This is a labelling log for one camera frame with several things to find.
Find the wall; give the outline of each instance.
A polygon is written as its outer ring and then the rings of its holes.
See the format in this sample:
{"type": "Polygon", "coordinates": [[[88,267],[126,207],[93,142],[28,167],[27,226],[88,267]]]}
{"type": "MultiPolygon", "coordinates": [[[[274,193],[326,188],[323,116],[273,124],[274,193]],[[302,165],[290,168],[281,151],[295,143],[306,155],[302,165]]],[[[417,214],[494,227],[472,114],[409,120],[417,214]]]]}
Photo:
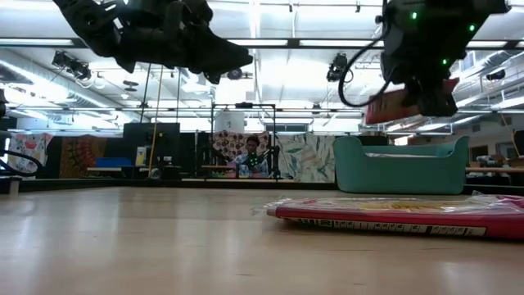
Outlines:
{"type": "Polygon", "coordinates": [[[469,136],[469,147],[480,147],[487,145],[488,153],[490,155],[497,153],[497,143],[508,143],[512,141],[512,134],[514,131],[524,129],[524,115],[511,115],[512,124],[503,126],[500,124],[502,118],[500,115],[493,115],[489,120],[481,122],[481,131],[472,132],[472,125],[468,124],[462,128],[455,129],[455,135],[445,137],[432,137],[431,141],[428,138],[418,137],[410,141],[410,144],[430,144],[430,143],[446,143],[459,139],[461,136],[469,136]]]}

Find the blue bin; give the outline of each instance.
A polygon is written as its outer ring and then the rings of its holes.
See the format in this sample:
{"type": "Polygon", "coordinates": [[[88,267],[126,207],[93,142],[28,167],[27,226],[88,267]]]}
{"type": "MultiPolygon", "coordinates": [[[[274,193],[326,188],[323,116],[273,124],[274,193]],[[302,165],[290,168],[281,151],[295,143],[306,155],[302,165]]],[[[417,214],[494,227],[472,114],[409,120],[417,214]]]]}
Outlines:
{"type": "Polygon", "coordinates": [[[362,146],[356,137],[335,140],[338,188],[347,193],[459,194],[468,140],[423,146],[362,146]],[[369,153],[429,157],[370,157],[369,153]]]}
{"type": "Polygon", "coordinates": [[[133,166],[133,163],[128,158],[97,158],[95,165],[97,168],[120,168],[133,166]]]}

